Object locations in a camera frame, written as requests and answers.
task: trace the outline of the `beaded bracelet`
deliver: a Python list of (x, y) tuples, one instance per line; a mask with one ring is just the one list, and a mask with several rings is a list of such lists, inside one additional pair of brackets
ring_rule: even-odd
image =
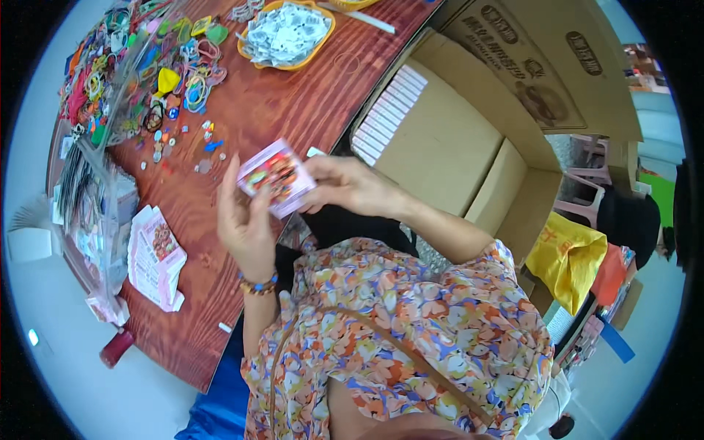
[(250, 281), (247, 281), (244, 276), (242, 275), (242, 272), (239, 273), (239, 288), (242, 289), (244, 294), (252, 294), (256, 296), (264, 296), (267, 294), (272, 294), (275, 292), (276, 288), (276, 281), (279, 279), (279, 275), (274, 272), (274, 275), (271, 277), (271, 280), (267, 281), (266, 283), (253, 283)]

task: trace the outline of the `yellow basket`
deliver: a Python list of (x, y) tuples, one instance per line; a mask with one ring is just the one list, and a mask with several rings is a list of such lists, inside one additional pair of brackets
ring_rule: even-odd
[[(279, 70), (288, 70), (288, 71), (292, 72), (294, 70), (299, 70), (299, 69), (304, 68), (310, 62), (310, 60), (312, 60), (313, 57), (318, 53), (318, 51), (320, 50), (322, 45), (330, 37), (332, 30), (335, 28), (335, 17), (332, 15), (332, 12), (330, 12), (326, 9), (323, 9), (323, 8), (319, 8), (315, 4), (314, 1), (296, 1), (296, 0), (285, 0), (285, 1), (288, 1), (289, 3), (295, 3), (295, 4), (298, 4), (301, 6), (307, 6), (310, 9), (315, 9), (316, 11), (320, 11), (321, 14), (323, 14), (325, 17), (328, 17), (331, 20), (330, 21), (330, 29), (328, 29), (327, 34), (325, 34), (325, 37), (322, 39), (322, 41), (320, 43), (318, 43), (318, 45), (313, 49), (313, 52), (311, 52), (310, 55), (308, 55), (308, 57), (305, 60), (303, 60), (300, 63), (295, 64), (295, 65), (283, 65), (283, 66), (274, 68), (274, 69), (279, 69)], [(272, 3), (268, 4), (267, 6), (264, 6), (262, 8), (262, 11), (273, 11), (274, 9), (278, 9), (278, 8), (282, 7), (283, 5), (284, 5), (284, 0), (273, 1)], [(245, 29), (244, 32), (242, 32), (242, 37), (245, 37), (245, 38), (247, 37), (247, 29)], [(244, 42), (242, 40), (238, 39), (237, 40), (237, 51), (244, 58), (251, 60), (252, 57), (245, 54), (242, 51), (242, 48), (244, 48)], [(259, 63), (253, 63), (253, 64), (254, 64), (254, 67), (256, 67), (257, 69), (263, 69), (263, 68), (270, 67), (268, 65), (262, 65)]]
[(359, 11), (362, 8), (371, 6), (380, 0), (362, 0), (362, 1), (345, 1), (345, 0), (328, 0), (331, 5), (338, 8), (340, 11), (352, 12)]

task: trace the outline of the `trading card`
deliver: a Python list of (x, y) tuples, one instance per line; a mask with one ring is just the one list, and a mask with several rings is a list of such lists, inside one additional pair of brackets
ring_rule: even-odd
[(303, 206), (301, 197), (315, 188), (315, 180), (284, 139), (269, 145), (243, 164), (239, 169), (237, 184), (250, 197), (254, 197), (259, 189), (269, 184), (269, 211), (277, 218), (286, 217)]

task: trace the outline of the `woman's right hand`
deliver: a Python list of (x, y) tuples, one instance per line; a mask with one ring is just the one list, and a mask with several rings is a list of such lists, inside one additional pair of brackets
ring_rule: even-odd
[(397, 218), (408, 195), (384, 182), (356, 158), (314, 156), (304, 164), (318, 187), (303, 197), (299, 212), (315, 214), (324, 205), (341, 206), (359, 215)]

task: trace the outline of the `yellow bag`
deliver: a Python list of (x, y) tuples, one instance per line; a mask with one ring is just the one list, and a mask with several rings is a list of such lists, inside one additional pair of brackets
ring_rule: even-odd
[(607, 248), (606, 236), (601, 232), (550, 213), (526, 266), (575, 316), (589, 294)]

